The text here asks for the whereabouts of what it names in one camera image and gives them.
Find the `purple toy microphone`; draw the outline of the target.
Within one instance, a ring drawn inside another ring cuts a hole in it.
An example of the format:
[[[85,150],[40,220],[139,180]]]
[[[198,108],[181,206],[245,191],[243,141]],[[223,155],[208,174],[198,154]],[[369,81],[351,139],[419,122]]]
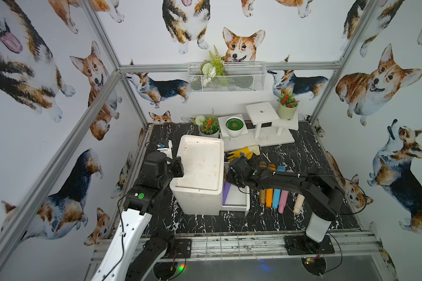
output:
[[[231,184],[225,181],[224,184],[223,184],[223,197],[222,197],[223,205],[226,204],[226,200],[227,200],[228,194],[230,192],[230,189],[231,189]]]

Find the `gold toy microphone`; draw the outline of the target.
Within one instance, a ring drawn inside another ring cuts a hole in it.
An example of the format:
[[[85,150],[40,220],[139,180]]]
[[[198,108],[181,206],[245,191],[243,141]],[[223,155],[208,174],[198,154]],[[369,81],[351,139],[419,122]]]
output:
[[[264,171],[267,169],[267,163],[264,161],[261,161],[259,162],[258,167],[261,171]],[[260,189],[259,194],[260,194],[260,204],[262,206],[265,206],[266,205],[266,191],[264,189]]]

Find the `white cabinet bottom drawer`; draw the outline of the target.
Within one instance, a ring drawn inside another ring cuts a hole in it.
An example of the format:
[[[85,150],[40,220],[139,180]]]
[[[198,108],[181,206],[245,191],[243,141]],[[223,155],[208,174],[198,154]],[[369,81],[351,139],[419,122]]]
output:
[[[222,204],[221,211],[232,211],[239,215],[246,216],[250,209],[250,189],[241,188],[231,184],[226,204]]]

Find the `orange toy microphone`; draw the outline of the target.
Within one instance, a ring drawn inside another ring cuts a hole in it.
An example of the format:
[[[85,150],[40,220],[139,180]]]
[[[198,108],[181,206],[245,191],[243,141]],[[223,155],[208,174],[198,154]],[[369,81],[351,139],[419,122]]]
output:
[[[276,167],[274,164],[269,164],[268,169],[272,171],[276,171]],[[266,189],[266,207],[267,208],[272,208],[273,194],[274,194],[274,189]]]

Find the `blue toy microphone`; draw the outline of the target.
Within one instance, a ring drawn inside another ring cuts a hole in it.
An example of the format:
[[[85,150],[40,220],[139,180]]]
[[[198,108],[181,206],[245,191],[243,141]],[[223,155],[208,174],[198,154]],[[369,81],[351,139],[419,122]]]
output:
[[[284,166],[278,166],[277,167],[277,171],[278,172],[285,172],[286,171],[286,168]],[[278,209],[278,207],[279,207],[281,192],[282,191],[279,190],[279,189],[274,189],[274,192],[273,192],[273,202],[272,202],[272,207],[274,209]]]

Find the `white plastic drawer cabinet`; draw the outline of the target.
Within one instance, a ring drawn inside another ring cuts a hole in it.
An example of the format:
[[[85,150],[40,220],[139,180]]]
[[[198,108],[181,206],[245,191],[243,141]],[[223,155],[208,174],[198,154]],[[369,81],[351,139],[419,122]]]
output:
[[[223,204],[224,142],[218,138],[182,136],[177,155],[184,176],[170,188],[187,215],[219,215]]]

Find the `pink toy microphone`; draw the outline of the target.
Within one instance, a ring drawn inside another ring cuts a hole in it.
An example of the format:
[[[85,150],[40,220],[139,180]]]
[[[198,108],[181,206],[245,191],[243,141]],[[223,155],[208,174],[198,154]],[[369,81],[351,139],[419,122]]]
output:
[[[279,172],[293,172],[292,169],[286,169],[284,166],[279,166],[278,167],[278,171]],[[287,198],[288,198],[288,191],[282,190],[281,194],[280,194],[280,201],[279,201],[279,207],[278,207],[278,212],[280,214],[284,213],[284,209],[287,205]]]

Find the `beige toy microphone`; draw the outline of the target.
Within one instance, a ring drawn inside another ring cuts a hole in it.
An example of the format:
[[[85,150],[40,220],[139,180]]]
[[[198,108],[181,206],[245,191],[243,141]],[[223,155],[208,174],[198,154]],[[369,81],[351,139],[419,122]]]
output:
[[[295,205],[294,205],[294,209],[293,209],[293,213],[295,215],[299,215],[301,213],[302,206],[303,206],[303,203],[304,203],[304,199],[305,199],[305,197],[302,194],[297,195]]]

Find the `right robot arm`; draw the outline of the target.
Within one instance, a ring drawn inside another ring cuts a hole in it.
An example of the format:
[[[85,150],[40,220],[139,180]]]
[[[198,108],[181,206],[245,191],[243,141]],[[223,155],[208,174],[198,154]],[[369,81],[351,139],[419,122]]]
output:
[[[229,163],[227,179],[229,183],[240,188],[277,189],[304,196],[312,210],[305,234],[316,243],[324,240],[345,198],[345,192],[333,175],[254,169],[245,157]]]

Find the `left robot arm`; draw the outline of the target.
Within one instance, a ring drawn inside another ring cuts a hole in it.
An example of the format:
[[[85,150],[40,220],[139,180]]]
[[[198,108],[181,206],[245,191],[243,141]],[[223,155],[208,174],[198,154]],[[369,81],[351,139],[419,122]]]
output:
[[[160,149],[146,157],[132,188],[123,198],[123,204],[118,205],[120,223],[93,280],[143,281],[154,265],[173,250],[173,235],[158,231],[143,251],[134,256],[139,240],[172,179],[183,176],[181,158],[173,157],[170,149]]]

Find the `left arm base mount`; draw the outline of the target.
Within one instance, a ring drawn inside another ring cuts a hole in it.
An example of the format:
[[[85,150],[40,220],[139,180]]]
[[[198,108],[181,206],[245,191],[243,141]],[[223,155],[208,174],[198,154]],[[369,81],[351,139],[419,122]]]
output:
[[[167,249],[161,259],[189,259],[192,252],[191,239],[174,239],[167,242]]]

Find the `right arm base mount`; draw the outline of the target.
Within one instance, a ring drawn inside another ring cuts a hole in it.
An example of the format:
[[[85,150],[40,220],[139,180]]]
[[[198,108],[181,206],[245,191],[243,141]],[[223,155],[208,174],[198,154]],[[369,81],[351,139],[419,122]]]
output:
[[[324,236],[322,242],[315,242],[306,235],[285,236],[284,243],[288,255],[318,255],[335,253],[335,249],[329,235]]]

